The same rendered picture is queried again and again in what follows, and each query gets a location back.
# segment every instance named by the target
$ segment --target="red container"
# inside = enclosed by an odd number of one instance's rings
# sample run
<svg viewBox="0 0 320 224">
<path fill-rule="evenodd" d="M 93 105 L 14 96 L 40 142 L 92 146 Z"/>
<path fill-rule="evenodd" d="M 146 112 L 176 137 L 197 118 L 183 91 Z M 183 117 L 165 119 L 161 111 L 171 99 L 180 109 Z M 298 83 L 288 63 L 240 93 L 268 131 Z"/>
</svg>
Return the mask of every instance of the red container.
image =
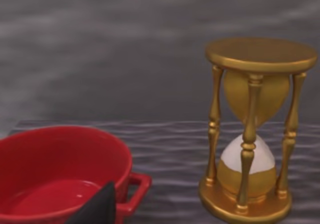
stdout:
<svg viewBox="0 0 320 224">
<path fill-rule="evenodd" d="M 122 224 L 151 184 L 131 169 L 128 147 L 99 129 L 59 126 L 9 136 L 0 141 L 0 224 L 63 224 L 109 181 Z M 127 202 L 131 184 L 139 187 Z"/>
</svg>

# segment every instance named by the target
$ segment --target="gray wall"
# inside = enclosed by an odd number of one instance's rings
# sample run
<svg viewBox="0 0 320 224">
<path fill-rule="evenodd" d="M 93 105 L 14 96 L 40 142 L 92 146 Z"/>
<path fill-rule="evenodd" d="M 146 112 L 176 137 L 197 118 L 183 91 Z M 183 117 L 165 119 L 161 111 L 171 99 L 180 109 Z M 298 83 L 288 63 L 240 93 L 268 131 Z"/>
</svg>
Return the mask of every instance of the gray wall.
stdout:
<svg viewBox="0 0 320 224">
<path fill-rule="evenodd" d="M 0 13 L 2 135 L 20 119 L 206 120 L 208 41 L 320 49 L 320 0 L 0 0 Z M 320 121 L 319 70 L 305 82 L 302 122 Z"/>
</svg>

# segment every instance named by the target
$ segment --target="hourglass top plate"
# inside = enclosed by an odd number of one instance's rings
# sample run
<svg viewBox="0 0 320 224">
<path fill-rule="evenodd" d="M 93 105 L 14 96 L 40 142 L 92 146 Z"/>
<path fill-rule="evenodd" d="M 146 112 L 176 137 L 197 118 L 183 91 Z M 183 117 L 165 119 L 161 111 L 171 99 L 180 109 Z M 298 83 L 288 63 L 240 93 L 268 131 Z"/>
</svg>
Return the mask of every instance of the hourglass top plate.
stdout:
<svg viewBox="0 0 320 224">
<path fill-rule="evenodd" d="M 317 60 L 313 48 L 276 38 L 225 38 L 209 43 L 205 52 L 221 68 L 261 74 L 304 72 Z"/>
</svg>

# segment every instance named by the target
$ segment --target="hourglass frame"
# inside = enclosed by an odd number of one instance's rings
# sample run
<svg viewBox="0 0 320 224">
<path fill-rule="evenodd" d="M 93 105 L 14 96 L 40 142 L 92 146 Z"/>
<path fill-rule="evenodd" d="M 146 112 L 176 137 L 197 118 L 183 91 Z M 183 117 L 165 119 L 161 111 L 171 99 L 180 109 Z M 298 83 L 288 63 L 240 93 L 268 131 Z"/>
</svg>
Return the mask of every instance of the hourglass frame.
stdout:
<svg viewBox="0 0 320 224">
<path fill-rule="evenodd" d="M 288 166 L 298 128 L 298 105 L 306 71 L 317 60 L 317 52 L 304 44 L 274 38 L 226 38 L 206 47 L 206 57 L 212 63 L 213 100 L 209 113 L 209 159 L 205 176 L 199 183 L 199 197 L 214 216 L 230 224 L 274 224 L 291 209 L 292 196 L 288 187 Z M 248 106 L 244 119 L 241 144 L 241 183 L 236 199 L 228 197 L 217 180 L 216 146 L 220 133 L 220 86 L 224 71 L 247 75 Z M 255 141 L 259 108 L 258 99 L 267 75 L 290 75 L 293 91 L 291 106 L 284 124 L 281 170 L 274 188 L 266 198 L 249 202 L 249 172 L 255 156 Z"/>
</svg>

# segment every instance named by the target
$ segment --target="black object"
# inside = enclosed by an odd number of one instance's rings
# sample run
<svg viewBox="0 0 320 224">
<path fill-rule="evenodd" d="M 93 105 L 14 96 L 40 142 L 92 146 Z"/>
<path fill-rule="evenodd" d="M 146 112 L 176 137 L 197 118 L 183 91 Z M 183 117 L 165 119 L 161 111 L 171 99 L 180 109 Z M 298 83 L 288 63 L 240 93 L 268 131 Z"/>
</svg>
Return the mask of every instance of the black object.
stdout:
<svg viewBox="0 0 320 224">
<path fill-rule="evenodd" d="M 109 182 L 64 224 L 114 224 L 115 220 L 115 185 Z"/>
</svg>

